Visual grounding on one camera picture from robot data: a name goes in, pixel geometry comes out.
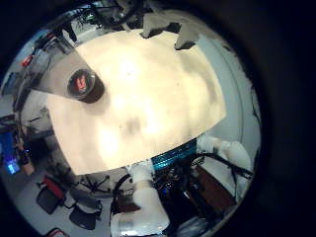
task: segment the blue light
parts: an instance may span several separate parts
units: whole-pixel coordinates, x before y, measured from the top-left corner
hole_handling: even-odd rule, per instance
[[[10,174],[13,175],[14,173],[16,173],[16,171],[14,170],[13,168],[13,165],[8,165],[8,168],[9,168],[9,171],[10,171]]]

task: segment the black chair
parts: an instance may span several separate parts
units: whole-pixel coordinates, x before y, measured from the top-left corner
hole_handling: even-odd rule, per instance
[[[46,170],[66,190],[78,185],[72,170],[59,162],[55,162],[51,156],[47,161]]]
[[[87,229],[94,230],[96,227],[96,220],[101,220],[102,204],[101,202],[93,197],[91,194],[85,191],[73,188],[70,190],[71,196],[75,202],[67,208],[73,208],[69,215],[69,219],[75,225]],[[80,205],[93,209],[92,212],[85,211]]]
[[[64,189],[53,178],[45,176],[42,183],[37,184],[40,192],[37,204],[47,213],[52,214],[57,207],[63,206],[66,199]]]
[[[110,178],[109,175],[106,175],[105,178],[101,181],[101,182],[93,182],[90,178],[89,175],[85,175],[85,178],[82,178],[81,181],[80,181],[80,185],[88,188],[90,190],[90,193],[91,194],[95,194],[95,193],[103,193],[103,194],[110,194],[111,193],[111,190],[110,189],[107,189],[106,191],[105,190],[101,190],[100,189],[100,186]]]

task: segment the black cable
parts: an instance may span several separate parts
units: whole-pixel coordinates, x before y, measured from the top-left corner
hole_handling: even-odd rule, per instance
[[[119,188],[121,187],[121,185],[127,180],[130,178],[130,175],[129,174],[126,174],[124,175],[123,177],[121,177],[115,188],[113,189],[113,201],[111,203],[111,209],[110,209],[110,220],[111,220],[111,215],[113,213],[117,213],[118,211],[118,201],[117,201],[117,198],[118,198],[118,193],[119,193]]]
[[[197,159],[198,157],[208,157],[211,159],[214,159],[224,165],[227,165],[230,169],[232,169],[234,172],[236,172],[236,174],[246,178],[246,179],[251,179],[253,176],[253,173],[249,170],[246,170],[244,168],[241,168],[239,166],[236,166],[232,163],[230,163],[229,161],[225,160],[224,158],[220,157],[219,155],[215,154],[215,153],[196,153],[195,155],[192,156],[193,161],[195,159]]]

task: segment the table surface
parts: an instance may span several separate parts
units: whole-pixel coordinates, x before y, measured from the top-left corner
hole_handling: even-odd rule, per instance
[[[106,88],[94,104],[56,95],[47,98],[58,143],[76,175],[151,158],[225,117],[217,77],[196,45],[176,51],[175,34],[143,39],[139,33],[92,39],[49,72],[51,87],[62,91],[85,61]]]

